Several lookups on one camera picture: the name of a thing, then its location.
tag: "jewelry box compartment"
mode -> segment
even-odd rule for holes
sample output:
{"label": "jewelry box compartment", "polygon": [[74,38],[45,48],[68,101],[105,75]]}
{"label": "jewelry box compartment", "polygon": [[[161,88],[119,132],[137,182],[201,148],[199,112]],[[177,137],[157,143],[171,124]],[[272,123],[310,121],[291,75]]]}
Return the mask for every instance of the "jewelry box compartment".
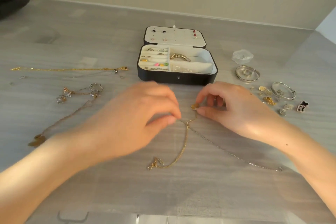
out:
{"label": "jewelry box compartment", "polygon": [[207,85],[218,69],[211,53],[204,48],[170,44],[145,44],[137,61],[143,81]]}

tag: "gray countertop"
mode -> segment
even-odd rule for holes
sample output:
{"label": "gray countertop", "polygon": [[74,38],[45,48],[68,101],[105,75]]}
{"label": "gray countertop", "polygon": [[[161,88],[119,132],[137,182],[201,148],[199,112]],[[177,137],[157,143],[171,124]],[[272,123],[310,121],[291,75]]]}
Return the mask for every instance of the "gray countertop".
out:
{"label": "gray countertop", "polygon": [[[140,81],[137,58],[145,28],[152,25],[176,25],[201,31],[219,69],[217,81],[256,89],[269,87],[275,81],[291,86],[297,93],[293,104],[306,100],[310,106],[305,113],[288,111],[284,119],[336,153],[336,105],[333,100],[336,96],[336,45],[319,33],[32,0],[22,11],[0,22],[0,170],[31,152],[27,143],[35,135],[87,100],[86,96],[76,96],[58,105],[55,98],[62,93],[63,87],[76,90],[97,82],[104,86],[104,92],[91,108],[60,124],[52,133],[80,123],[126,87]],[[231,56],[239,49],[248,49],[254,54],[248,65],[261,73],[256,83],[243,83],[235,77],[238,65]],[[10,71],[19,66],[128,66],[130,70],[95,76],[90,71]],[[176,94],[183,119],[193,118],[190,105],[201,87],[169,87]],[[191,126],[241,158],[271,168],[283,166],[284,171],[247,165],[193,132],[189,132],[185,153],[173,167],[148,171],[146,167],[154,156],[169,162],[179,153],[185,126],[178,122],[159,133],[146,148],[72,177],[40,205],[27,223],[62,223],[57,213],[61,219],[74,220],[84,219],[89,213],[83,221],[86,224],[135,223],[137,214],[140,214],[140,224],[166,223],[166,216],[170,216],[170,223],[180,224],[202,221],[336,223],[325,204],[278,150],[240,137],[202,117]]]}

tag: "finger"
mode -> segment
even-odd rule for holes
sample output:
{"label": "finger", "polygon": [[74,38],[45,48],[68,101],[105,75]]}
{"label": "finger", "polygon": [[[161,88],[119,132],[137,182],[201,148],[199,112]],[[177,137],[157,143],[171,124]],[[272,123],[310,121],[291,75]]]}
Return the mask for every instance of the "finger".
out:
{"label": "finger", "polygon": [[162,116],[149,124],[145,127],[146,134],[153,139],[162,129],[166,126],[173,124],[176,121],[176,118],[171,115]]}
{"label": "finger", "polygon": [[208,106],[213,106],[213,101],[215,101],[215,96],[208,94],[207,95],[207,105]]}
{"label": "finger", "polygon": [[210,83],[198,93],[196,97],[196,103],[202,103],[205,97],[209,94],[214,96],[220,96],[221,98],[225,99],[225,96],[227,95],[227,91],[230,86],[232,86],[232,84],[226,82],[215,84]]}
{"label": "finger", "polygon": [[146,93],[152,96],[164,96],[173,101],[177,106],[179,102],[174,94],[174,92],[166,85],[152,85],[146,90]]}
{"label": "finger", "polygon": [[181,119],[181,111],[174,101],[163,96],[148,96],[146,100],[146,122],[158,113],[170,113]]}
{"label": "finger", "polygon": [[225,116],[225,111],[219,111],[213,107],[203,106],[203,107],[197,108],[197,112],[199,115],[215,120],[219,123],[223,122],[223,117]]}
{"label": "finger", "polygon": [[219,106],[219,107],[223,106],[223,98],[222,97],[217,96],[216,101],[217,101],[217,106]]}

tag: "black strap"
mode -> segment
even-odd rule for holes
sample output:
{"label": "black strap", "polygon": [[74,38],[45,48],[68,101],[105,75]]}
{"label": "black strap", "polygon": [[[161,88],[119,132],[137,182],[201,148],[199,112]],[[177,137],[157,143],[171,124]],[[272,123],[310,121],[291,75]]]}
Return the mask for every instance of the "black strap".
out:
{"label": "black strap", "polygon": [[20,10],[29,3],[30,0],[11,0],[0,4],[0,20],[8,15]]}

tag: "black jewelry box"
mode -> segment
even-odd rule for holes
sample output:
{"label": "black jewelry box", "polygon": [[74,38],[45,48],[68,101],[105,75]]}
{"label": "black jewelry box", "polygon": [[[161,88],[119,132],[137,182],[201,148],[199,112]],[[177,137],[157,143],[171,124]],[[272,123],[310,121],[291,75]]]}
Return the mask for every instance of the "black jewelry box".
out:
{"label": "black jewelry box", "polygon": [[201,32],[150,26],[146,28],[143,43],[137,61],[141,80],[188,85],[214,82],[218,68],[205,49]]}

